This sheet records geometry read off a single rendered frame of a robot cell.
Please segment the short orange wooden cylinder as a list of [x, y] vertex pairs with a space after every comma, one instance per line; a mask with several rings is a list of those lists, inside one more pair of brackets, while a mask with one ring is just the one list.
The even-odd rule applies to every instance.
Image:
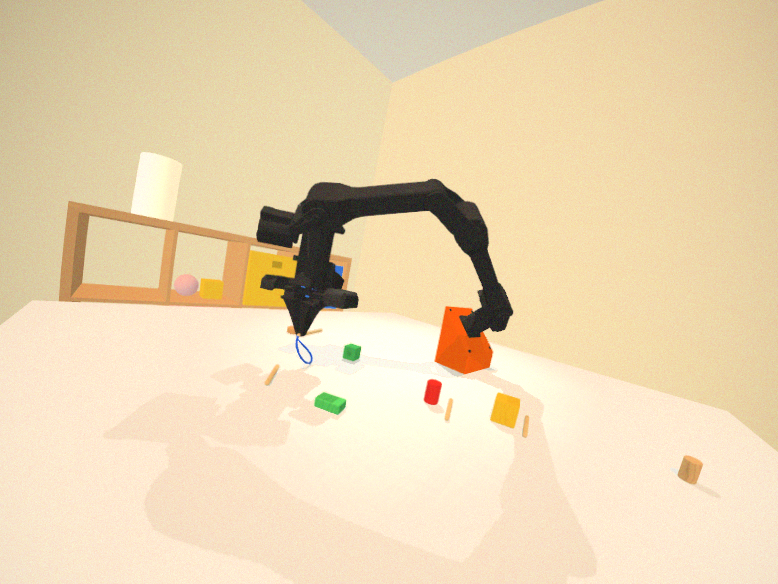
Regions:
[[702, 461], [684, 455], [677, 475], [682, 481], [684, 480], [684, 482], [695, 485], [702, 470], [702, 466]]

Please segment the yellow block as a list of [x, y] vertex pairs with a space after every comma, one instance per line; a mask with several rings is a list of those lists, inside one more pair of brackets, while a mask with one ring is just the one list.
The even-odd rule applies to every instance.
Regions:
[[520, 409], [520, 399], [498, 392], [490, 421], [514, 429]]

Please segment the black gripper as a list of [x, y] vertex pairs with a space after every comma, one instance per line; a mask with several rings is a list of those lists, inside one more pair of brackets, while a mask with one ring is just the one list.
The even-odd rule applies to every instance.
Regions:
[[[329, 262], [329, 259], [329, 255], [300, 250], [299, 256], [293, 256], [293, 261], [297, 261], [295, 278], [265, 274], [261, 279], [260, 288], [270, 291], [284, 290], [284, 295], [280, 295], [280, 298], [285, 302], [296, 335], [300, 333], [301, 337], [306, 335], [315, 318], [325, 307], [358, 307], [359, 298], [356, 292], [328, 288], [329, 284], [325, 283], [326, 274], [333, 263]], [[306, 295], [309, 298], [305, 297]]]

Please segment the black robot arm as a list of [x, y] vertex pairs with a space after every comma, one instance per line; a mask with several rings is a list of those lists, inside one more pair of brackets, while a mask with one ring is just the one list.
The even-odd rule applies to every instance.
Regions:
[[465, 201], [438, 179], [364, 187], [318, 182], [295, 213], [263, 206], [256, 237], [259, 243], [292, 248], [302, 234], [301, 251], [331, 256], [335, 233], [344, 235], [343, 225], [355, 218], [422, 211], [431, 212], [454, 236], [483, 286], [477, 291], [482, 307], [458, 316], [468, 337], [480, 337], [488, 328], [505, 330], [513, 308], [488, 253], [488, 227], [475, 202]]

